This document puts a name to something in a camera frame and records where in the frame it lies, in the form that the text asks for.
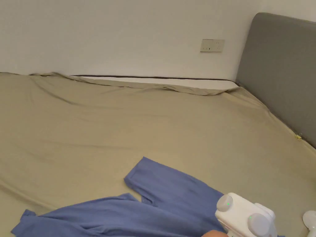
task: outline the power outlet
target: power outlet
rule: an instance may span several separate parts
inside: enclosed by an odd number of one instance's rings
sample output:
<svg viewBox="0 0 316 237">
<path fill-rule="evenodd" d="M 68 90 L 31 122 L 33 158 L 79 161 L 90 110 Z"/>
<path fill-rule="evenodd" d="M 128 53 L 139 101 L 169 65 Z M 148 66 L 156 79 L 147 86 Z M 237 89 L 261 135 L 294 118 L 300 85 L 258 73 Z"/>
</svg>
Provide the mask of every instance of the power outlet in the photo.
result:
<svg viewBox="0 0 316 237">
<path fill-rule="evenodd" d="M 223 52 L 225 40 L 203 39 L 200 52 Z"/>
</svg>

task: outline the blue pants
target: blue pants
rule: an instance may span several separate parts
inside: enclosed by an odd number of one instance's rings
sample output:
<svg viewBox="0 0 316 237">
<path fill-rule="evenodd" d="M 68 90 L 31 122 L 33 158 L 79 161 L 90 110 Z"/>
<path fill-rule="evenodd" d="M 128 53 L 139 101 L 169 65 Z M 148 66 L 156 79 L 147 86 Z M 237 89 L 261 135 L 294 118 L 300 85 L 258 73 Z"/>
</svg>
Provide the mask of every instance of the blue pants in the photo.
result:
<svg viewBox="0 0 316 237">
<path fill-rule="evenodd" d="M 125 177 L 142 196 L 107 197 L 36 216 L 26 210 L 18 237 L 201 237 L 224 231 L 215 217 L 222 194 L 196 178 L 143 158 Z"/>
</svg>

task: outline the small gold clip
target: small gold clip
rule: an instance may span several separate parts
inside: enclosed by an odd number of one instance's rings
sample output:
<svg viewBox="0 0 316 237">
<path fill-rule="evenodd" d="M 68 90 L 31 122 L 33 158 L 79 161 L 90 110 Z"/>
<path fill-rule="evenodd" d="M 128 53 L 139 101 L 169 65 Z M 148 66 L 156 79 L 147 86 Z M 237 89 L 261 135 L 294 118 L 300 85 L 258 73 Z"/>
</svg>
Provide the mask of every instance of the small gold clip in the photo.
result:
<svg viewBox="0 0 316 237">
<path fill-rule="evenodd" d="M 295 138 L 296 138 L 297 140 L 299 140 L 299 141 L 302 140 L 302 137 L 301 137 L 300 135 L 297 135 L 297 134 L 295 135 Z"/>
</svg>

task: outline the bed sheet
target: bed sheet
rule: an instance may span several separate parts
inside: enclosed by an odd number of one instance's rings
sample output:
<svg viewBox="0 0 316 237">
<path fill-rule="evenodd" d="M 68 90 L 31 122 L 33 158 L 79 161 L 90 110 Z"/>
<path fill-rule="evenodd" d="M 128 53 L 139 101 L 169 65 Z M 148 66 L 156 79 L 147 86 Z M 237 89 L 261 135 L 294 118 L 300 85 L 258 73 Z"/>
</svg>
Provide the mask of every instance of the bed sheet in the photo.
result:
<svg viewBox="0 0 316 237">
<path fill-rule="evenodd" d="M 131 192 L 146 156 L 276 214 L 306 236 L 316 209 L 316 151 L 243 88 L 0 74 L 0 236 L 37 214 Z"/>
</svg>

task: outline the pant leg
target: pant leg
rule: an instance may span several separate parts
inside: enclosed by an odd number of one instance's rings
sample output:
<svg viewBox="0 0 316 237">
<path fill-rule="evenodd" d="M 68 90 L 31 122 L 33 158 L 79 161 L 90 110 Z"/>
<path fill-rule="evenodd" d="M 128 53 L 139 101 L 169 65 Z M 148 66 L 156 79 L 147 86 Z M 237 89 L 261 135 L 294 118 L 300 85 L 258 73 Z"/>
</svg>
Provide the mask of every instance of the pant leg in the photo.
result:
<svg viewBox="0 0 316 237">
<path fill-rule="evenodd" d="M 223 231 L 215 217 L 219 191 L 183 172 L 144 157 L 125 177 L 142 202 Z"/>
</svg>

